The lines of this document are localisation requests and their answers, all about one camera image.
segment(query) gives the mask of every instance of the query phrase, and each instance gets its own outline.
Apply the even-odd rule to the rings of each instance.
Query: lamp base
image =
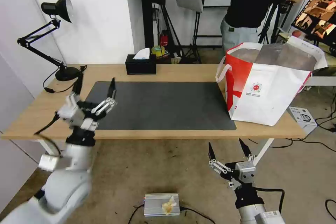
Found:
[[[59,81],[71,81],[76,79],[78,76],[79,70],[74,67],[61,68],[55,74],[56,80]]]

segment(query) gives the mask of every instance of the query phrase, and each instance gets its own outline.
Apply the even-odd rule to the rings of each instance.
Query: bag handle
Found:
[[[224,60],[225,60],[225,57],[222,58],[222,60],[220,61],[219,65],[217,67],[217,72],[216,72],[216,82],[217,83],[221,82],[224,79],[225,74],[229,69],[232,70],[232,66],[229,65],[229,64],[226,64],[225,67],[223,68],[220,76],[218,77],[219,71],[221,70],[222,65],[224,64]]]

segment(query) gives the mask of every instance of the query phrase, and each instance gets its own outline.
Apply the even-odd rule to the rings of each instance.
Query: black tissue box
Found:
[[[149,56],[149,59],[133,59],[135,54],[127,56],[125,65],[128,75],[135,74],[156,74],[156,57],[154,54]]]

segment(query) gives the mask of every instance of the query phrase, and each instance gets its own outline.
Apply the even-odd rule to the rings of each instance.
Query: desk lamp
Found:
[[[56,65],[58,67],[58,71],[55,74],[55,77],[57,80],[70,81],[72,79],[77,78],[79,76],[79,70],[77,68],[67,67],[64,65],[63,61],[50,57],[31,46],[31,44],[35,42],[36,40],[39,40],[40,38],[44,37],[45,35],[48,35],[49,33],[53,32],[54,30],[60,27],[61,21],[57,19],[57,16],[60,16],[65,21],[68,21],[71,23],[71,20],[73,20],[73,16],[74,16],[73,11],[72,11],[71,1],[70,0],[58,0],[56,3],[43,2],[41,4],[41,9],[45,14],[49,15],[52,20],[46,25],[42,26],[41,28],[38,28],[32,33],[29,33],[27,36],[19,38],[17,40],[17,43],[20,46],[27,48],[29,51],[32,51],[38,56],[41,56],[45,60],[48,60],[49,62]],[[43,34],[34,35],[37,32],[41,31],[42,29],[50,25],[53,25],[54,27]]]

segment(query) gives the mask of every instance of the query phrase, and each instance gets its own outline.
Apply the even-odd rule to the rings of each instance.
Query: floor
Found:
[[[313,87],[301,92],[292,105],[308,108],[317,118],[328,115],[331,99],[331,89]],[[325,127],[331,127],[331,123],[325,123]],[[306,140],[321,141],[336,149],[335,136],[317,128]],[[251,150],[256,147],[249,140],[244,141]],[[218,160],[243,160],[238,140],[211,143]],[[289,140],[276,139],[273,145],[288,143]],[[156,192],[178,192],[181,205],[202,212],[217,224],[239,223],[234,192],[209,168],[208,160],[206,140],[104,141],[93,168],[92,193],[67,223],[127,223],[134,206],[142,204],[145,193]],[[328,198],[336,200],[336,153],[319,144],[294,142],[288,148],[269,149],[257,168],[258,187],[286,191],[282,210],[286,223],[335,223],[327,214],[324,202]],[[36,170],[0,214],[0,220],[31,197],[47,177],[47,173]],[[278,208],[280,193],[260,192],[259,195],[267,210]],[[330,210],[336,215],[336,204],[330,203]],[[209,222],[192,212],[179,217],[144,218],[140,209],[132,223]]]

